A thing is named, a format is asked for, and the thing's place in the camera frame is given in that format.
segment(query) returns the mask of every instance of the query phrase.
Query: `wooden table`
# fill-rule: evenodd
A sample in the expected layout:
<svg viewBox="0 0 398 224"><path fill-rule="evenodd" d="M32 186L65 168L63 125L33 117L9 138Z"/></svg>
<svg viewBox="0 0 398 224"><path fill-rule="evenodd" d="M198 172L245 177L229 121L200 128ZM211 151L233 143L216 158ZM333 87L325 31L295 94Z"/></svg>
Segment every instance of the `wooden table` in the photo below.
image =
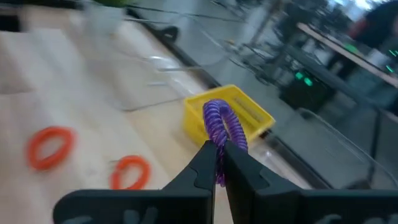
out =
<svg viewBox="0 0 398 224"><path fill-rule="evenodd" d="M203 85L189 73L168 73L170 86L127 91L127 96L135 97L130 103L137 105L136 110L117 110L93 91L93 73L84 66L89 53L78 48L81 40L71 24L75 13L28 7L28 33L0 32L0 200L7 202L0 205L0 215L4 223L51 223L52 208L60 197L77 189L108 189L114 162L131 154L144 156L152 166L146 189L161 189L198 150L181 128L182 102L174 97L204 91ZM157 54L173 59L140 25L125 23L120 30L141 57ZM122 84L146 83L144 78L151 73L135 65L135 73L123 73L123 68L130 70L132 65L120 65ZM37 172L27 166L26 142L51 125L73 128L76 147L58 167ZM50 154L58 143L44 145L43 153ZM271 149L263 143L253 147L253 156L261 162L309 187L277 155L265 158L264 152ZM129 172L126 179L132 182L136 175ZM217 188L215 223L231 223L228 199L221 188Z"/></svg>
<svg viewBox="0 0 398 224"><path fill-rule="evenodd" d="M320 41L321 43L325 44L326 46L330 47L332 50L338 52L339 54L343 55L344 57L352 60L355 62L357 65L360 67L366 69L373 75L381 78L384 80L386 83L392 85L395 88L398 88L398 79L389 76L388 74L382 72L380 69L376 68L374 65L371 65L369 62L367 62L365 59L360 57L359 55L353 54L349 52L348 50L344 49L342 45L330 40L329 38L325 37L324 35L319 34L315 30L311 29L306 24L299 23L297 24L297 27L308 34L310 37L314 38L317 41Z"/></svg>

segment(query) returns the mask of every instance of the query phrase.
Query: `yellow plastic container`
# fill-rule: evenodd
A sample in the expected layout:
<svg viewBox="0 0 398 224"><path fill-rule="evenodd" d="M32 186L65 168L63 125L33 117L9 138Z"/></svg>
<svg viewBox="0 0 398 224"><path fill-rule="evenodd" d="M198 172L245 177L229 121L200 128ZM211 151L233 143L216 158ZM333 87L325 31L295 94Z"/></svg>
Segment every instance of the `yellow plastic container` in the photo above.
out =
<svg viewBox="0 0 398 224"><path fill-rule="evenodd" d="M213 99L225 100L232 107L242 124L248 142L254 140L275 123L269 113L244 94L237 86L226 85L215 88L199 95L188 97L184 101L183 128L198 146L202 146L209 139L203 120L203 105Z"/></svg>

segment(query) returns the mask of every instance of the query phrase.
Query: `purple coiled cord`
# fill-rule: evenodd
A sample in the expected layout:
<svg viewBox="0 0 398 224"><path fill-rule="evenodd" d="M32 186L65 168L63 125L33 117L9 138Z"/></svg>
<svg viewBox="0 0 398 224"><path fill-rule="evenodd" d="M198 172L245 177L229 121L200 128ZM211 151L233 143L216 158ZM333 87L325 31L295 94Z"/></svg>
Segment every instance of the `purple coiled cord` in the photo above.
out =
<svg viewBox="0 0 398 224"><path fill-rule="evenodd" d="M203 105L203 119L205 120L205 127L210 140L218 148L216 182L224 187L223 156L225 142L230 138L235 145L245 152L248 151L248 142L238 117L224 100L216 99L205 103Z"/></svg>

